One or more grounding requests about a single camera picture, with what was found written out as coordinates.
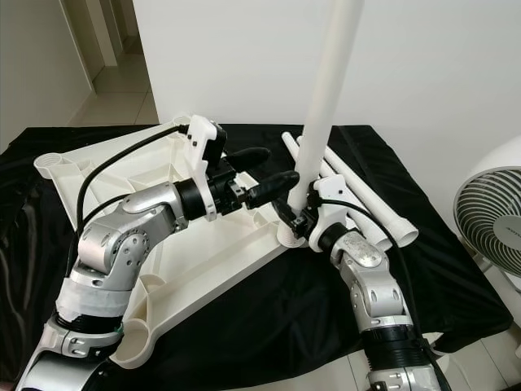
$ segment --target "silver robotic arm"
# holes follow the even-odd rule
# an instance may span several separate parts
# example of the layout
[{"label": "silver robotic arm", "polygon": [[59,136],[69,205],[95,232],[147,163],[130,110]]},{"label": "silver robotic arm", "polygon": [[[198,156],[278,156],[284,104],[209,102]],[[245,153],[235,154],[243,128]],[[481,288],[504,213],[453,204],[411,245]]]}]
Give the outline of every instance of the silver robotic arm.
[{"label": "silver robotic arm", "polygon": [[279,217],[309,247],[330,255],[352,303],[374,391],[439,391],[434,367],[413,330],[402,291],[389,272],[385,252],[367,242],[347,219],[348,208],[321,200],[347,201],[344,178],[319,179],[309,187],[309,206],[297,217],[289,206],[274,202]]},{"label": "silver robotic arm", "polygon": [[242,208],[256,208],[296,185],[294,171],[245,189],[237,172],[269,157],[250,148],[221,157],[225,132],[194,116],[185,158],[190,178],[165,182],[126,196],[114,212],[95,219],[78,238],[78,258],[63,280],[56,311],[44,326],[17,390],[80,391],[103,376],[108,357],[124,335],[122,317],[150,251],[190,220],[209,221]]}]

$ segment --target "fan grille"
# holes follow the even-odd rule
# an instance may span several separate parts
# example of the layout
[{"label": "fan grille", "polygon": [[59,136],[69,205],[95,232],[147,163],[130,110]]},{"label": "fan grille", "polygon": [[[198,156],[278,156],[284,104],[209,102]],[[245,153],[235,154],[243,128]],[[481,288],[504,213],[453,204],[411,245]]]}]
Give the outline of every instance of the fan grille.
[{"label": "fan grille", "polygon": [[494,233],[501,216],[521,216],[521,169],[501,169],[470,180],[455,204],[455,218],[466,241],[492,263],[521,275],[521,251]]}]

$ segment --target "white tape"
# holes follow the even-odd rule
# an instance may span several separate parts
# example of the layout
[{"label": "white tape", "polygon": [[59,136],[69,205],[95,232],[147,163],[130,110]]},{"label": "white tape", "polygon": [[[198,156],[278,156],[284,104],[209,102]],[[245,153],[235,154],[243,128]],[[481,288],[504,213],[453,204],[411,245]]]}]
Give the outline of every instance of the white tape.
[{"label": "white tape", "polygon": [[125,313],[131,292],[104,291],[71,279],[64,279],[58,299],[56,299],[56,309],[59,316],[68,322],[81,314],[115,318],[123,316]]}]

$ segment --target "white plastic pipe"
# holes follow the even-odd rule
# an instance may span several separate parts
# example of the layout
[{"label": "white plastic pipe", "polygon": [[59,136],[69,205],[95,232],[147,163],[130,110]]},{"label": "white plastic pipe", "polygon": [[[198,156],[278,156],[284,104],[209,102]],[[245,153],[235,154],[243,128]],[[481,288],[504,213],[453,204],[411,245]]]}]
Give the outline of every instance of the white plastic pipe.
[{"label": "white plastic pipe", "polygon": [[[300,180],[287,200],[297,214],[306,205],[309,184],[318,176],[363,4],[363,0],[335,0],[331,9],[322,59],[304,124],[304,138],[296,160],[295,170],[300,174]],[[283,223],[278,226],[277,238],[286,247],[302,244]]]},{"label": "white plastic pipe", "polygon": [[418,237],[418,228],[409,220],[398,216],[345,162],[329,147],[326,147],[326,161],[344,176],[345,182],[371,213],[387,228],[398,246],[404,247]]},{"label": "white plastic pipe", "polygon": [[[300,136],[296,141],[300,143],[301,139],[302,136]],[[297,151],[299,150],[298,144],[295,143],[295,140],[288,132],[282,134],[282,140],[286,144],[288,150],[290,150],[290,147]],[[325,178],[330,177],[332,175],[336,175],[336,172],[323,160],[320,166],[320,176]],[[356,206],[364,210],[367,210],[366,206],[358,199],[358,197],[356,197],[352,193],[351,189],[349,189],[349,185],[348,193],[346,194],[346,196],[349,198],[349,202],[351,204],[355,204]],[[352,218],[353,221],[357,224],[358,228],[360,228],[360,231],[362,232],[362,234],[364,234],[365,238],[369,243],[375,245],[383,251],[387,251],[392,247],[391,240],[389,240],[389,238],[383,233],[383,231],[380,230],[380,228],[376,224],[374,224],[370,220],[370,218],[364,216],[362,213],[357,212],[356,210],[349,210],[348,214],[349,217]]]}]

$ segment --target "black fabric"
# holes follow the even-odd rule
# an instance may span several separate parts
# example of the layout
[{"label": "black fabric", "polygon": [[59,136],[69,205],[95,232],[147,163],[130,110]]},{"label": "black fabric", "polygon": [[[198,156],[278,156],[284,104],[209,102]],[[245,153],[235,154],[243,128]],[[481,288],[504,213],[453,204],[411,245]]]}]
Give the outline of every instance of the black fabric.
[{"label": "black fabric", "polygon": [[[228,152],[272,151],[251,171],[257,179],[293,167],[280,134],[298,134],[300,126],[222,127]],[[0,380],[14,379],[39,339],[72,234],[52,183],[39,177],[33,159],[141,128],[27,129],[0,156]],[[373,129],[333,129],[330,146],[419,228],[418,239],[403,251],[422,329],[444,332],[437,349],[454,351],[506,330],[510,313]],[[402,283],[393,250],[388,254]],[[142,367],[115,370],[122,389],[231,389],[286,379],[360,348],[350,307],[344,283],[324,255],[288,250],[162,336]]]}]

